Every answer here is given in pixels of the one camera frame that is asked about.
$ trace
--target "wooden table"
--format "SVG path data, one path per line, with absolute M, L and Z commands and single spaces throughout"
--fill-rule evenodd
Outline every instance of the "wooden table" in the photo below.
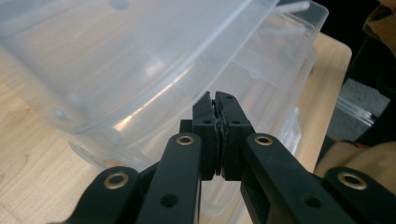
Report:
M 318 61 L 298 103 L 303 136 L 296 157 L 308 171 L 314 169 L 351 55 L 347 46 L 326 35 L 318 36 L 315 48 Z M 98 172 L 1 82 L 0 127 L 0 223 L 67 219 Z M 240 204 L 225 216 L 231 217 Z M 247 214 L 240 218 L 249 222 Z

